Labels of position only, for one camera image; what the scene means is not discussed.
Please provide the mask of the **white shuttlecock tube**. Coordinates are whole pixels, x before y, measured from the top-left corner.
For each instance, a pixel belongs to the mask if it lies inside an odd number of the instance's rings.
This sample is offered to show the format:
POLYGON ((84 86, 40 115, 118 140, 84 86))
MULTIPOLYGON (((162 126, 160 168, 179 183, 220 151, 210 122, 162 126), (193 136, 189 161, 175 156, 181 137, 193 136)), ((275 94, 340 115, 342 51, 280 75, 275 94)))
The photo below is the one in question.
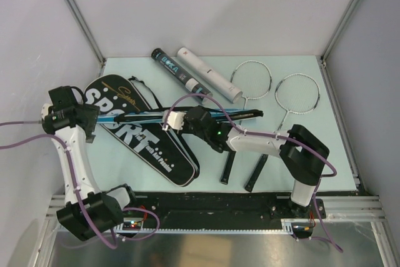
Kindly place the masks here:
POLYGON ((188 48, 181 48, 177 52, 177 57, 230 102, 237 103, 243 95, 243 92, 238 87, 188 48))

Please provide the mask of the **blue racket bag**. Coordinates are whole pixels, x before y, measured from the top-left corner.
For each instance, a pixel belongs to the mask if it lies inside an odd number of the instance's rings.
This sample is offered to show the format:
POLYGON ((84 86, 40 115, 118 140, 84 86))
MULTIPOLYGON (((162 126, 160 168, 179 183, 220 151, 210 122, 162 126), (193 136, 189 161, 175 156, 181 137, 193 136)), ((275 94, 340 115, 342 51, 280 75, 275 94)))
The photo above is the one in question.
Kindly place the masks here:
MULTIPOLYGON (((208 111, 211 114, 211 117, 216 121, 228 121, 225 114, 220 109, 209 109, 208 111)), ((100 115, 97 119, 97 124, 156 124, 163 123, 165 121, 165 114, 168 111, 146 111, 142 113, 126 113, 126 114, 106 114, 100 115)), ((172 120, 172 118, 178 118, 178 121, 183 121, 184 116, 186 115, 186 111, 177 111, 176 113, 170 113, 168 115, 168 120, 172 120)), ((227 109, 227 115, 233 121, 240 121, 245 119, 253 119, 258 117, 263 117, 264 113, 258 109, 227 109)))

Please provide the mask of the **black shuttlecock tube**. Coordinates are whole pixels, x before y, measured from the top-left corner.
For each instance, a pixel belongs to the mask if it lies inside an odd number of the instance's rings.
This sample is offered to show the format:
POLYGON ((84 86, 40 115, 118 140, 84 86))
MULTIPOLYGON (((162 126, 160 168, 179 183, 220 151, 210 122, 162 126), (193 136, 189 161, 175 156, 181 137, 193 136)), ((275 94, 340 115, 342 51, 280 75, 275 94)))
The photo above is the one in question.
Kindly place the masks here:
POLYGON ((200 83, 191 73, 166 54, 161 48, 154 49, 151 53, 151 57, 155 62, 171 73, 172 76, 184 86, 187 92, 210 97, 213 95, 203 83, 200 83))

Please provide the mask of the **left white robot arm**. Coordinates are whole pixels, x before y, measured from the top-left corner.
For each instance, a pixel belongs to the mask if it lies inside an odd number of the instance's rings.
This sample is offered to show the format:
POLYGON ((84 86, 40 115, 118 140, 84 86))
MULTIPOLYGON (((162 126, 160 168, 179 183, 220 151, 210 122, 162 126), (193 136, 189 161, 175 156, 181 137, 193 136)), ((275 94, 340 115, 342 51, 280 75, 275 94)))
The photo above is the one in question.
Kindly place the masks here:
POLYGON ((127 184, 101 191, 87 154, 94 141, 98 106, 79 102, 75 86, 49 91, 51 103, 41 111, 42 128, 51 136, 64 179, 65 206, 57 211, 59 223, 77 239, 87 241, 114 228, 138 211, 138 200, 127 184))

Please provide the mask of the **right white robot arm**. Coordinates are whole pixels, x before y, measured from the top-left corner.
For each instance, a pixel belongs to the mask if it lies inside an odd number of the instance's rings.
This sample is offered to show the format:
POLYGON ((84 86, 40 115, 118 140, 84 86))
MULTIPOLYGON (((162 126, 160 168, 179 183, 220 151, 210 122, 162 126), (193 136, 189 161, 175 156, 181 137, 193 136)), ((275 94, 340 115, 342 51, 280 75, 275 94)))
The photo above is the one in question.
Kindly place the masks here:
POLYGON ((225 122, 217 121, 208 109, 196 106, 177 113, 174 126, 193 134, 215 151, 250 151, 281 159, 294 179, 289 210, 293 216, 304 217, 311 210, 311 200, 325 165, 329 148, 307 128, 295 124, 286 132, 252 132, 233 122, 222 111, 225 122))

